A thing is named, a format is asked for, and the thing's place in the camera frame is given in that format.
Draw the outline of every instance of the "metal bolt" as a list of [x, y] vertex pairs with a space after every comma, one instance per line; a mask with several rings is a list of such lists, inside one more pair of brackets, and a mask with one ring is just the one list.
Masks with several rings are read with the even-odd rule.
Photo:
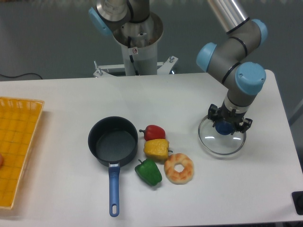
[[95, 69], [97, 70], [97, 73], [100, 75], [103, 75], [102, 71], [100, 70], [99, 66], [97, 65], [96, 61], [94, 61], [95, 63]]
[[169, 57], [169, 62], [172, 63], [172, 62], [174, 61], [174, 59], [175, 59], [175, 58], [174, 58], [173, 56], [170, 56], [170, 57]]

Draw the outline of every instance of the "green bell pepper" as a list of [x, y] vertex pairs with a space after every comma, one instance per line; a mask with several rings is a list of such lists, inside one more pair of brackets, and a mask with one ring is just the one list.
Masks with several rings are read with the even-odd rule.
[[139, 161], [141, 164], [137, 165], [134, 170], [142, 180], [151, 186], [156, 186], [157, 183], [162, 181], [162, 175], [153, 160], [146, 159], [142, 162], [139, 159]]

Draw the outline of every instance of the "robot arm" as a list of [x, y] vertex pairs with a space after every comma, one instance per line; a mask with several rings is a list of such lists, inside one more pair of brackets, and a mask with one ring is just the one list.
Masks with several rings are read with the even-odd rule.
[[113, 34], [120, 44], [127, 76], [157, 74], [163, 24], [150, 12], [149, 0], [98, 0], [89, 16], [102, 34]]
[[228, 35], [221, 45], [206, 44], [197, 56], [198, 66], [228, 88], [220, 108], [211, 104], [208, 119], [222, 135], [244, 133], [252, 120], [244, 119], [266, 80], [264, 69], [252, 62], [240, 63], [267, 37], [267, 28], [259, 20], [250, 20], [236, 0], [208, 0]]

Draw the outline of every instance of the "black saucepan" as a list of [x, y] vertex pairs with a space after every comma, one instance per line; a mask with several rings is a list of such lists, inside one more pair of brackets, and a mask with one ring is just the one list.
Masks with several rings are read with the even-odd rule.
[[109, 214], [117, 217], [120, 167], [128, 164], [137, 153], [137, 129], [123, 117], [104, 118], [90, 130], [89, 149], [100, 163], [108, 166]]

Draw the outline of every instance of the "blue pan handle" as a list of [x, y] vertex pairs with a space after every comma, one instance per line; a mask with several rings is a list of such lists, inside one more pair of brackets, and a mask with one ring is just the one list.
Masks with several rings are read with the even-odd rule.
[[119, 163], [109, 164], [109, 214], [112, 217], [119, 215], [119, 173]]

